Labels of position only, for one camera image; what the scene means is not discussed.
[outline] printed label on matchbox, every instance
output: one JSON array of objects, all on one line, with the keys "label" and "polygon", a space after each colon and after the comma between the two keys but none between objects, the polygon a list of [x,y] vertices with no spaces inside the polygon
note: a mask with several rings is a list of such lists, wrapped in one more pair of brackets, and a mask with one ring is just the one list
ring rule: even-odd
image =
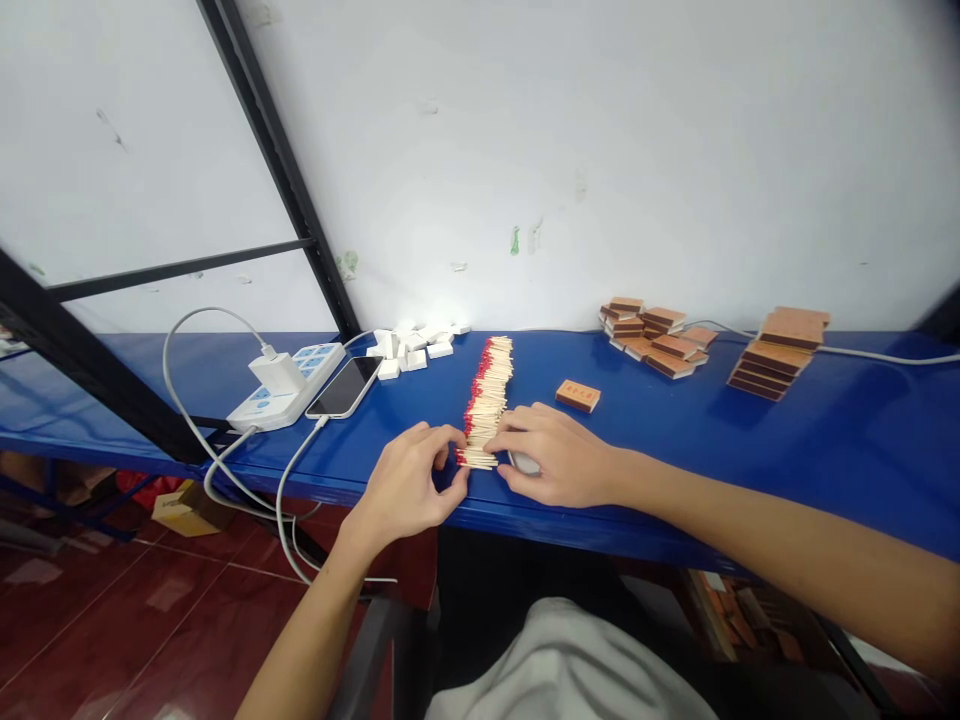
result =
[{"label": "printed label on matchbox", "polygon": [[572,382],[564,383],[560,392],[562,392],[564,395],[569,395],[570,397],[575,397],[578,400],[583,400],[585,402],[591,402],[597,396],[596,390],[584,387],[583,385],[577,385],[576,383]]}]

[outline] hand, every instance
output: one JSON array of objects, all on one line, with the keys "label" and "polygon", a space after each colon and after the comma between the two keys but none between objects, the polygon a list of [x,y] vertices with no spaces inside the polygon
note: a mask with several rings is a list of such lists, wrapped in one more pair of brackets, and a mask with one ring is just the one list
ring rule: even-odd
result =
[{"label": "hand", "polygon": [[387,444],[367,482],[360,502],[344,520],[355,537],[363,536],[379,552],[394,540],[416,535],[442,523],[467,495],[470,468],[460,468],[453,483],[441,493],[433,486],[431,470],[441,470],[450,443],[465,448],[464,434],[450,425],[432,428],[414,425]]},{"label": "hand", "polygon": [[629,504],[625,487],[638,479],[632,468],[642,457],[638,453],[608,445],[569,415],[543,403],[505,412],[497,431],[484,446],[486,452],[522,452],[540,465],[539,477],[512,465],[497,468],[514,492],[544,505],[571,508]]}]

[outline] smartphone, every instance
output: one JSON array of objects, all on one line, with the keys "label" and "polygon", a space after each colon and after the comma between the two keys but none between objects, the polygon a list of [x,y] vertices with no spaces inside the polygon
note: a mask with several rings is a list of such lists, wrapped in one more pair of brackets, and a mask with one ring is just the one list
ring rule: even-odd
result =
[{"label": "smartphone", "polygon": [[326,415],[331,420],[341,420],[353,415],[376,380],[382,360],[375,357],[350,358],[307,408],[307,417],[319,420]]}]

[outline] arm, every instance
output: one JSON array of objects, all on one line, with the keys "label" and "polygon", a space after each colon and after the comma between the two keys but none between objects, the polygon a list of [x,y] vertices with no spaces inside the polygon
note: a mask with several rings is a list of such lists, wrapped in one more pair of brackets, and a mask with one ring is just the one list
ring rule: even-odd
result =
[{"label": "arm", "polygon": [[384,448],[330,557],[247,691],[238,720],[323,716],[370,563],[394,540],[442,523],[467,494],[468,468],[461,468],[442,493],[433,486],[431,466],[443,468],[450,442],[467,444],[463,433],[449,425],[419,423]]},{"label": "arm", "polygon": [[500,430],[488,451],[524,452],[541,466],[529,477],[501,465],[514,491],[548,505],[650,513],[908,665],[933,677],[960,672],[960,565],[836,515],[611,447],[540,403],[506,413]]}]

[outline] charging cable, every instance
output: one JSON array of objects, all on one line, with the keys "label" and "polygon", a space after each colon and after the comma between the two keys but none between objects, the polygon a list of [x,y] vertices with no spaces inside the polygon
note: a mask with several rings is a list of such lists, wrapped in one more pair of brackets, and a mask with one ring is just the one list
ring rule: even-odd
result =
[{"label": "charging cable", "polygon": [[[748,333],[743,330],[735,330],[732,327],[719,323],[716,320],[697,320],[696,322],[686,323],[686,326],[692,325],[716,325],[719,328],[723,328],[728,332],[735,333],[741,337],[750,338],[751,340],[756,340],[759,333]],[[871,353],[865,350],[848,350],[847,348],[834,348],[828,347],[826,345],[821,345],[817,348],[817,352],[827,352],[833,353],[834,355],[850,355],[852,357],[862,357],[868,360],[878,360],[880,362],[889,362],[894,363],[895,365],[942,365],[944,363],[950,362],[960,362],[960,353],[956,355],[947,355],[945,357],[939,358],[926,358],[924,360],[911,360],[910,358],[900,358],[893,355],[882,355],[880,353]]]},{"label": "charging cable", "polygon": [[[249,513],[251,515],[255,515],[260,518],[264,518],[266,520],[275,520],[277,523],[277,531],[280,535],[280,543],[283,546],[284,555],[286,555],[287,560],[290,562],[291,567],[293,567],[293,569],[296,571],[300,579],[302,579],[304,582],[306,582],[309,585],[310,579],[306,576],[306,574],[297,564],[296,560],[294,560],[293,556],[290,554],[290,548],[287,543],[287,536],[286,536],[286,533],[284,532],[283,523],[285,522],[291,523],[290,532],[291,532],[291,536],[293,537],[293,548],[296,551],[297,555],[300,557],[300,559],[303,560],[303,562],[305,562],[310,567],[314,568],[315,570],[319,570],[320,567],[314,564],[313,562],[311,562],[309,558],[307,558],[300,551],[300,548],[297,547],[296,521],[298,519],[306,520],[307,518],[311,517],[314,513],[316,513],[320,509],[323,503],[317,503],[312,510],[310,510],[306,514],[301,515],[299,517],[295,515],[284,515],[281,509],[281,503],[283,498],[283,487],[286,484],[287,477],[289,477],[290,472],[293,470],[293,467],[297,464],[297,462],[300,460],[300,457],[303,455],[306,449],[310,446],[310,443],[312,443],[314,438],[316,438],[317,433],[320,432],[320,429],[327,424],[327,421],[329,420],[329,418],[324,416],[317,422],[313,430],[311,430],[310,434],[303,441],[303,444],[300,445],[297,452],[290,459],[290,462],[287,464],[287,467],[280,478],[280,484],[277,487],[277,499],[275,504],[271,505],[270,503],[266,502],[256,493],[251,491],[246,485],[240,482],[239,478],[237,478],[237,476],[233,474],[230,468],[227,467],[225,460],[227,459],[227,457],[230,456],[231,453],[233,453],[234,450],[236,450],[241,445],[243,445],[243,443],[245,443],[255,433],[259,432],[259,428],[257,428],[256,426],[247,428],[247,430],[240,437],[238,437],[221,454],[218,455],[217,452],[213,449],[213,447],[210,446],[210,443],[207,442],[207,439],[203,436],[203,433],[200,432],[200,428],[197,427],[197,424],[193,421],[193,418],[190,417],[190,414],[187,412],[187,409],[184,407],[183,402],[180,400],[180,396],[177,394],[177,391],[173,386],[173,379],[170,374],[170,341],[173,339],[173,336],[177,333],[177,331],[183,326],[183,324],[187,320],[192,318],[194,315],[199,315],[200,313],[204,313],[204,312],[222,312],[222,313],[226,313],[227,315],[230,315],[231,317],[236,318],[247,327],[247,329],[253,334],[253,336],[260,343],[260,349],[264,357],[266,357],[267,359],[271,359],[276,357],[276,354],[277,354],[276,351],[273,349],[273,347],[263,339],[263,337],[260,335],[260,333],[256,331],[256,329],[254,329],[253,325],[251,325],[247,320],[245,320],[243,317],[233,312],[232,310],[227,310],[226,308],[222,308],[222,307],[210,306],[210,307],[203,307],[203,308],[198,308],[196,310],[192,310],[186,315],[184,315],[182,318],[180,318],[176,322],[176,324],[173,326],[173,328],[171,328],[170,332],[167,333],[167,336],[163,341],[163,358],[162,358],[163,359],[163,383],[167,388],[167,392],[170,394],[170,398],[173,400],[173,404],[176,406],[177,410],[179,410],[180,415],[183,416],[183,419],[184,421],[186,421],[187,426],[190,428],[190,431],[193,433],[194,437],[197,438],[197,441],[200,443],[203,449],[206,450],[207,455],[209,455],[210,459],[213,461],[213,463],[210,465],[209,469],[207,470],[206,475],[203,478],[203,489],[214,502],[217,502],[221,505],[225,505],[227,507],[234,508],[236,510],[240,510],[242,512]],[[343,345],[344,349],[346,350],[346,348],[350,347],[350,345],[357,342],[361,338],[364,338],[370,335],[372,332],[373,330],[367,330],[351,338],[346,343],[344,343]],[[267,512],[254,509],[246,505],[240,505],[239,503],[232,502],[227,498],[223,497],[222,495],[220,495],[213,485],[213,478],[216,475],[216,472],[218,469],[222,471],[223,474],[226,475],[227,478],[229,478],[229,480],[234,485],[236,485],[237,488],[239,488],[253,502],[265,508],[266,510],[269,510],[270,514],[267,514]],[[364,580],[365,582],[392,582],[392,583],[397,582],[396,578],[364,578]]]}]

